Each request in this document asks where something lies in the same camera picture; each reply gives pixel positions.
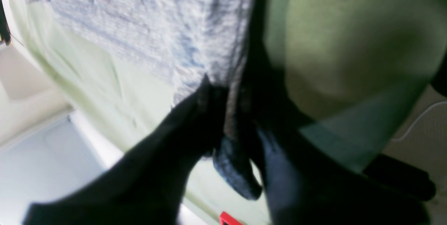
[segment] cable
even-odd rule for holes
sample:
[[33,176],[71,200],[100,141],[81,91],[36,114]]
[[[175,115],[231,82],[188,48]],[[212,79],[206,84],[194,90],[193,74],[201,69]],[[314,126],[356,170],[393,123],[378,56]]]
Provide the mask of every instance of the cable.
[[447,104],[447,100],[444,101],[439,101],[436,103],[431,104],[429,107],[427,107],[412,123],[411,125],[408,127],[407,131],[404,133],[404,135],[398,137],[398,138],[393,138],[390,139],[390,141],[402,141],[404,138],[407,138],[407,136],[409,135],[409,133],[412,131],[413,127],[415,127],[415,125],[419,122],[419,120],[427,114],[427,112],[429,112],[431,109],[433,109],[434,107],[440,106],[440,105],[445,105]]

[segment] red object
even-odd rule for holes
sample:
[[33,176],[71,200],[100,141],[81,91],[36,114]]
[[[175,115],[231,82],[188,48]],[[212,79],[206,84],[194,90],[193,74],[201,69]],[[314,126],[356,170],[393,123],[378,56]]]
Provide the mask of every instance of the red object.
[[219,221],[220,225],[243,225],[226,212],[222,212],[222,214],[220,214]]

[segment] white cable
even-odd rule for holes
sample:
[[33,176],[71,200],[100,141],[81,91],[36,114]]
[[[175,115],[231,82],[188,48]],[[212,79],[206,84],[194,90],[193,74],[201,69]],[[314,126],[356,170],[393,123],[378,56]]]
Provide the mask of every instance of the white cable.
[[391,141],[397,142],[397,141],[402,141],[404,138],[407,138],[407,136],[409,135],[409,133],[411,132],[411,130],[413,129],[413,127],[415,127],[415,125],[418,123],[418,121],[420,119],[422,119],[422,117],[424,115],[427,114],[427,112],[429,112],[431,109],[433,109],[434,107],[440,106],[440,105],[445,105],[447,104],[447,100],[444,101],[439,101],[436,103],[431,104],[429,107],[427,107],[412,123],[411,125],[408,127],[407,131],[404,133],[404,135],[398,137],[398,138],[393,138],[391,139]]

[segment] gray fabric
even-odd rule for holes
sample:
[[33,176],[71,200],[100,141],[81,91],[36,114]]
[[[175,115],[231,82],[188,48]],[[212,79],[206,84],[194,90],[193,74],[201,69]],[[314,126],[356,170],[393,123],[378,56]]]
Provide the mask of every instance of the gray fabric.
[[213,85],[238,88],[253,0],[27,2],[48,4],[63,26],[173,85],[174,105],[205,73]]

